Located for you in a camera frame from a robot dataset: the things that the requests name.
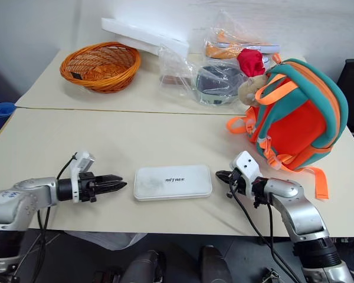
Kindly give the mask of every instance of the clear plastic bag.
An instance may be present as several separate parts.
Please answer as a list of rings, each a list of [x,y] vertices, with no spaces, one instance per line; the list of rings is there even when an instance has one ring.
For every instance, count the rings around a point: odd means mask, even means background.
[[[159,51],[159,65],[163,93],[187,96],[210,106],[232,103],[247,79],[237,60],[190,62],[166,47]]]
[[[280,51],[278,44],[263,43],[254,34],[247,32],[237,21],[221,10],[213,26],[208,30],[204,42],[203,55],[208,60],[237,58],[244,48],[258,50],[263,56],[265,67],[268,67],[270,55]]]
[[[126,249],[143,239],[147,233],[122,232],[85,232],[65,231],[65,233],[80,239],[95,243],[111,251]]]

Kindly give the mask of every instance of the black cable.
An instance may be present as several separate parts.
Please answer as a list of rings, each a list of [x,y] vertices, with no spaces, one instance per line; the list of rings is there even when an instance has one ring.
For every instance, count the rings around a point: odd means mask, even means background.
[[[253,223],[253,220],[251,219],[247,209],[245,208],[245,206],[241,203],[241,201],[239,200],[239,198],[237,197],[236,193],[234,192],[233,188],[232,188],[232,178],[230,178],[230,190],[231,193],[234,197],[234,199],[236,200],[236,202],[238,203],[238,205],[240,205],[242,211],[244,212],[245,216],[247,217],[250,225],[252,226],[252,228],[255,230],[255,232],[257,233],[257,235],[263,240],[263,242],[271,249],[271,245],[268,242],[268,240],[266,240],[265,237],[263,237],[263,235],[261,234],[261,232],[257,229],[257,227],[255,226],[255,224]],[[295,283],[302,283],[300,281],[300,279],[298,278],[298,276],[295,274],[295,272],[289,267],[289,265],[287,264],[287,262],[278,254],[277,251],[274,250],[274,254],[275,256],[277,256],[277,258],[282,262],[282,264],[290,271],[290,272],[286,272],[286,274],[291,278],[291,280]]]
[[[284,266],[279,262],[276,258],[276,252],[274,250],[274,235],[273,235],[273,211],[271,210],[271,205],[269,203],[266,204],[269,210],[269,223],[270,223],[270,252],[276,264],[283,270],[284,273],[289,275],[289,272],[284,268]],[[296,273],[292,272],[292,275],[299,281]]]
[[[71,159],[60,170],[60,172],[57,176],[57,180],[59,180],[60,176],[63,174],[65,169],[68,167],[68,165],[70,165],[70,163],[74,159],[76,159],[76,153],[71,157]],[[42,219],[41,219],[41,212],[38,210],[37,218],[38,218],[38,225],[40,227],[40,234],[41,234],[40,239],[38,240],[38,243],[40,244],[40,249],[38,250],[38,253],[37,253],[37,261],[35,264],[34,273],[33,273],[32,279],[31,279],[31,283],[36,282],[38,275],[41,272],[43,263],[45,261],[45,257],[46,257],[46,230],[47,230],[49,217],[50,217],[50,207],[47,208],[45,224],[43,225]]]

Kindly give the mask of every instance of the robotic arm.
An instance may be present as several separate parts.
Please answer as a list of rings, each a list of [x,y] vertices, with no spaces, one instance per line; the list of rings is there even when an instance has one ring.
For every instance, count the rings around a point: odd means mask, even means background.
[[[248,152],[241,152],[230,164],[233,171],[219,171],[217,176],[230,184],[231,192],[254,199],[254,206],[270,203],[282,216],[300,258],[308,283],[353,283],[346,264],[336,247],[319,211],[305,198],[303,187],[291,180],[267,179]]]
[[[93,162],[91,154],[78,152],[69,165],[71,179],[30,179],[0,192],[0,274],[8,275],[18,268],[22,239],[38,210],[64,200],[95,202],[96,195],[127,185],[119,176],[88,172]]]

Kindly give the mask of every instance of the teal backpack trim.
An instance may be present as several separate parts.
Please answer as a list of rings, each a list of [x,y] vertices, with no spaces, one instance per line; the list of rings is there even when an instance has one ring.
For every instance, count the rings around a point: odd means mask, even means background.
[[[294,91],[291,92],[291,94],[294,94],[294,97],[288,95],[283,97],[281,100],[275,103],[274,107],[275,108],[279,103],[283,102],[283,111],[285,112],[285,116],[289,115],[291,112],[293,112],[296,108],[297,103],[294,103],[294,99],[297,97],[296,93],[300,93],[304,96],[306,96],[307,99],[311,100],[312,103],[319,109],[320,112],[322,112],[323,117],[326,121],[327,124],[327,129],[326,131],[318,137],[313,143],[312,146],[321,148],[327,145],[327,143],[334,138],[336,134],[336,120],[335,120],[335,114],[332,109],[332,106],[330,105],[328,99],[324,97],[321,93],[321,91],[309,80],[307,80],[303,75],[301,75],[298,71],[296,71],[292,66],[290,65],[277,65],[273,67],[271,70],[268,71],[268,73],[272,74],[284,74],[288,76],[291,80],[293,80],[298,86],[298,89],[295,89]],[[264,92],[263,97],[267,96],[269,92]],[[270,115],[272,114],[273,109],[270,111],[268,117],[266,118],[266,121],[264,122],[262,129],[260,131],[259,137],[262,139],[267,135],[267,131],[269,130],[271,124],[273,124],[278,118],[278,116],[275,115]]]
[[[269,83],[269,81],[271,81],[276,75],[277,74],[271,74],[269,79],[267,80],[267,83]],[[274,84],[268,86],[265,89],[265,92],[270,93],[273,90],[275,90],[277,88],[277,86],[278,86],[278,81],[276,81]],[[265,111],[266,111],[266,105],[260,105],[260,109],[258,110],[258,115],[257,115],[257,122],[255,124],[256,128],[260,125],[260,123],[264,117]]]
[[[349,116],[349,106],[348,106],[348,101],[346,100],[345,95],[343,94],[342,90],[338,87],[338,85],[331,79],[329,78],[326,74],[315,68],[314,66],[311,66],[303,61],[300,61],[298,59],[288,59],[286,61],[291,61],[291,62],[296,62],[300,65],[303,65],[313,71],[319,78],[321,78],[324,83],[330,88],[332,93],[336,96],[338,105],[340,108],[340,131],[337,136],[337,138],[334,140],[333,144],[338,140],[340,135],[342,134],[343,130],[346,127],[346,124],[348,123],[348,116]]]

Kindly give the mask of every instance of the white power bank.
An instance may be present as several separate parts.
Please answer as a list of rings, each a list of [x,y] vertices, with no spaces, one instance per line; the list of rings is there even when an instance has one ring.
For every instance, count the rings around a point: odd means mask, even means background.
[[[137,200],[205,198],[212,192],[206,165],[145,167],[136,172]]]

